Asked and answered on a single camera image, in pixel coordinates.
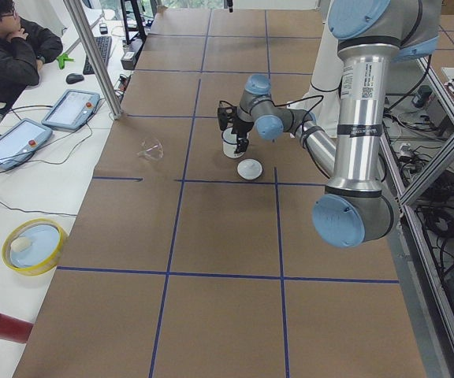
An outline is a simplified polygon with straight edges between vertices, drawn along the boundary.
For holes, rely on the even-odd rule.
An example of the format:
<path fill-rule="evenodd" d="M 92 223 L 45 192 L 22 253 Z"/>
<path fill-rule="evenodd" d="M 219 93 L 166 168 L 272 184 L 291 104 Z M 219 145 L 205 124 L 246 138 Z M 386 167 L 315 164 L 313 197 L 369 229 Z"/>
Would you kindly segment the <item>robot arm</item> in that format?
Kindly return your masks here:
<path fill-rule="evenodd" d="M 294 135 L 329 176 L 312 221 L 329 244 L 353 247 L 389 234 L 398 209 L 378 179 L 386 84 L 394 61 L 425 57 L 437 47 L 439 1 L 335 1 L 327 25 L 342 63 L 337 135 L 329 137 L 310 110 L 277 107 L 270 80 L 250 76 L 231 122 L 239 150 L 256 130 L 265 140 Z"/>
<path fill-rule="evenodd" d="M 249 76 L 239 104 L 218 107 L 219 128 L 222 131 L 232 129 L 231 133 L 236 136 L 237 154 L 247 151 L 251 130 L 256 130 L 260 138 L 269 141 L 289 133 L 299 141 L 319 172 L 330 178 L 334 167 L 335 142 L 320 127 L 314 113 L 314 109 L 324 102 L 325 93 L 322 91 L 300 98 L 298 103 L 314 100 L 315 104 L 304 109 L 293 109 L 292 102 L 275 104 L 271 88 L 268 76 Z"/>

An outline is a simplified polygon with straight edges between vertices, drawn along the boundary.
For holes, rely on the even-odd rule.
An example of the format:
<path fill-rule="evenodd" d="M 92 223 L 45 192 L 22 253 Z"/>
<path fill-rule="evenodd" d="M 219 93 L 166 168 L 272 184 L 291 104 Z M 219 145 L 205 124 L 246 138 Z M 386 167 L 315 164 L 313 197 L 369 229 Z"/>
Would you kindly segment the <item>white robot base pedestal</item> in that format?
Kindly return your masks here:
<path fill-rule="evenodd" d="M 318 48 L 310 89 L 319 94 L 332 93 L 340 84 L 343 62 L 337 56 L 338 41 L 324 22 L 321 42 Z"/>

